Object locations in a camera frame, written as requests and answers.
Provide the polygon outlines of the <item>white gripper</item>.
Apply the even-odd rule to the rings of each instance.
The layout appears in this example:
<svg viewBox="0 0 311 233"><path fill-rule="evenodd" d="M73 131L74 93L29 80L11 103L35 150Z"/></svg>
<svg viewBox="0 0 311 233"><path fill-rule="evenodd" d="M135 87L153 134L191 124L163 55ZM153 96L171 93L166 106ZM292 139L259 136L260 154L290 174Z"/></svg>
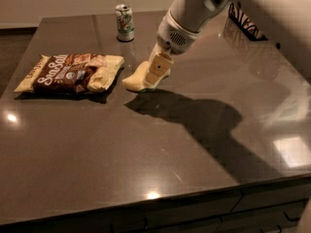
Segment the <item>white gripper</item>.
<svg viewBox="0 0 311 233"><path fill-rule="evenodd" d="M157 85L170 75L174 55L185 53L197 40L201 19L186 11L169 10L157 30L157 44L150 55L144 84L147 88Z"/></svg>

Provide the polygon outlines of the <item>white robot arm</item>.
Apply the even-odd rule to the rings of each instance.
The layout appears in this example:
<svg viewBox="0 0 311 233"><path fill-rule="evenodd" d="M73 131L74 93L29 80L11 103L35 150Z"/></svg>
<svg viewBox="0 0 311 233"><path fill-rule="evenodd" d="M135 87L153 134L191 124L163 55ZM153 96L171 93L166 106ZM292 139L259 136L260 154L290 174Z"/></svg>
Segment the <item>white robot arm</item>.
<svg viewBox="0 0 311 233"><path fill-rule="evenodd" d="M157 30L148 77L166 76L161 64L197 40L208 20L231 2L246 14L296 71L311 82L311 0L174 0Z"/></svg>

